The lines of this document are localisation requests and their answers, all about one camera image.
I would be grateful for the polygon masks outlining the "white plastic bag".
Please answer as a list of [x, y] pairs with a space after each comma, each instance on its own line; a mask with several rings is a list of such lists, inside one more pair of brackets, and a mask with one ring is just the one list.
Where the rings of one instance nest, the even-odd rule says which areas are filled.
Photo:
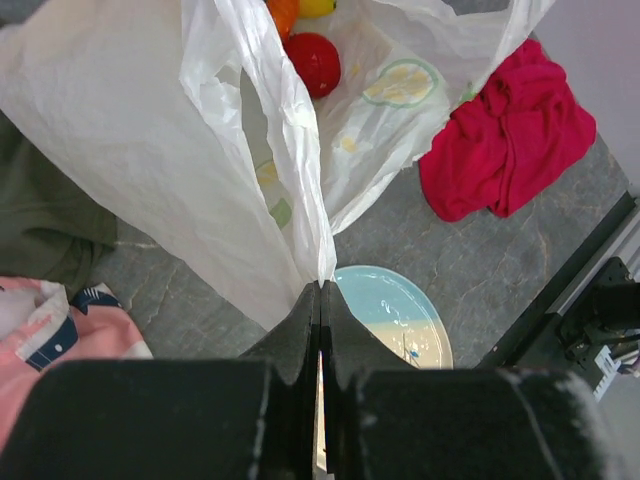
[[261, 1], [49, 1], [1, 31], [1, 108], [97, 203], [265, 328], [549, 10], [341, 1], [313, 101]]

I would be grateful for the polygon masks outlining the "yellow fake pepper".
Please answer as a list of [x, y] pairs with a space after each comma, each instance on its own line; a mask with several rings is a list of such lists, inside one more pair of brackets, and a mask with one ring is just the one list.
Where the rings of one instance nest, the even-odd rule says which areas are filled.
[[333, 13], [336, 9], [336, 0], [300, 0], [299, 17], [314, 19]]

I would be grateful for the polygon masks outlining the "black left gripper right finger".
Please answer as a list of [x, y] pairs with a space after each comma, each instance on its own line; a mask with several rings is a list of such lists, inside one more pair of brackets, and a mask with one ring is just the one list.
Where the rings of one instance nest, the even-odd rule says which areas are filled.
[[621, 479], [625, 464], [571, 372], [410, 366], [320, 297], [326, 458], [338, 479]]

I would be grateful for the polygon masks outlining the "orange fake persimmon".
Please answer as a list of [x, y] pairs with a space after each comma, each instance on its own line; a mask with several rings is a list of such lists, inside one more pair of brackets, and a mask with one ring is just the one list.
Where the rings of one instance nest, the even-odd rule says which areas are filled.
[[267, 9], [271, 14], [279, 37], [286, 42], [299, 16], [299, 0], [266, 0]]

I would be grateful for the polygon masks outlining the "red fake apple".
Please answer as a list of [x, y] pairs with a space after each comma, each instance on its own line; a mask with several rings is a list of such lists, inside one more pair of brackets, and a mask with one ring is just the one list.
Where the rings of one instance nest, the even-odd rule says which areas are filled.
[[324, 36], [304, 32], [289, 37], [284, 50], [312, 99], [328, 96], [341, 78], [336, 47]]

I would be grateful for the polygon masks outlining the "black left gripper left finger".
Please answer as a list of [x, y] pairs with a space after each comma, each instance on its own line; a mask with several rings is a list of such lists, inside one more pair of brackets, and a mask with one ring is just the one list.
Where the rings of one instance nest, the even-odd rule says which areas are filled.
[[32, 387], [5, 479], [311, 479], [320, 288], [236, 359], [82, 360]]

